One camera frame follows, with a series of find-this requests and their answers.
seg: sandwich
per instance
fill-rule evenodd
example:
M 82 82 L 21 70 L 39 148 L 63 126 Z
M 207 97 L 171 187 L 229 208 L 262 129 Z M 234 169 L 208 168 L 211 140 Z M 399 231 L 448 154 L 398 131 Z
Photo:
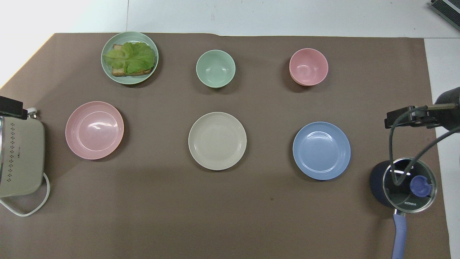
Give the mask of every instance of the sandwich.
M 115 77 L 148 75 L 155 64 L 155 53 L 144 42 L 114 44 L 103 57 Z

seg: green bowl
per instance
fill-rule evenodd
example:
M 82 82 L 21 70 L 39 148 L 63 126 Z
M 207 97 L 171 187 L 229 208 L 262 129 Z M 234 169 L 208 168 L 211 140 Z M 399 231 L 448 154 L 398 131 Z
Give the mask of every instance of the green bowl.
M 235 76 L 235 62 L 225 51 L 214 49 L 205 52 L 196 63 L 196 75 L 203 84 L 220 88 Z
M 107 52 L 109 52 L 109 50 L 113 49 L 114 44 L 123 45 L 126 42 L 132 42 L 132 43 L 144 42 L 145 44 L 149 45 L 150 48 L 153 49 L 153 52 L 155 54 L 155 63 L 153 65 L 153 69 L 152 69 L 152 72 L 150 72 L 150 74 L 142 75 L 142 76 L 135 76 L 135 77 L 131 77 L 131 76 L 115 77 L 114 75 L 112 75 L 112 67 L 109 66 L 105 62 L 103 55 L 107 54 Z M 118 83 L 122 83 L 122 84 L 136 84 L 136 83 L 140 83 L 140 82 L 146 80 L 147 78 L 149 78 L 153 74 L 153 72 L 155 71 L 156 67 L 158 66 L 159 57 L 160 56 L 158 55 L 158 48 L 156 47 L 156 45 L 152 41 L 152 39 L 150 39 L 147 35 L 142 34 L 140 32 L 127 31 L 127 32 L 122 32 L 122 33 L 119 33 L 119 34 L 113 36 L 105 44 L 104 48 L 102 49 L 102 53 L 101 53 L 101 64 L 102 64 L 102 69 L 104 70 L 104 72 L 113 81 L 118 82 Z

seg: toast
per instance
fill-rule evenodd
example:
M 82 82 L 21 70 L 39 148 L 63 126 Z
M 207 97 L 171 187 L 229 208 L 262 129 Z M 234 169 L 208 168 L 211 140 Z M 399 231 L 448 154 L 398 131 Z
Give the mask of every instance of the toast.
M 120 45 L 120 44 L 114 44 L 114 49 L 119 49 L 121 50 L 121 46 L 123 45 Z M 148 75 L 150 74 L 150 72 L 152 72 L 152 69 L 153 67 L 151 67 L 150 69 L 148 70 L 141 70 L 141 71 L 138 71 L 136 73 L 131 73 L 131 74 L 126 74 L 125 73 L 125 70 L 123 68 L 112 68 L 112 75 L 114 75 L 115 77 L 124 77 L 124 76 L 131 76 L 131 77 L 134 77 L 134 76 L 142 76 L 142 75 Z

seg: pink plate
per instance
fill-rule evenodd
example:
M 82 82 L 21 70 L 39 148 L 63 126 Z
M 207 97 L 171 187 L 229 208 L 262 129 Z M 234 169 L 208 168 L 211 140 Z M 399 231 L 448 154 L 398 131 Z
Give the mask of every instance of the pink plate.
M 88 102 L 70 115 L 65 139 L 77 156 L 99 159 L 118 147 L 124 128 L 123 118 L 115 107 L 101 101 Z
M 326 78 L 328 70 L 328 61 L 324 55 L 312 48 L 298 50 L 289 62 L 292 79 L 303 86 L 321 83 Z

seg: blue plate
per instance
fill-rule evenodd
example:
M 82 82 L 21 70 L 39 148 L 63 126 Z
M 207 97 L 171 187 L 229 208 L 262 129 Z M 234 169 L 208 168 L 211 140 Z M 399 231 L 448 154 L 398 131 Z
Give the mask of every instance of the blue plate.
M 313 122 L 294 138 L 294 160 L 302 172 L 316 180 L 330 180 L 348 166 L 351 147 L 345 133 L 327 122 Z

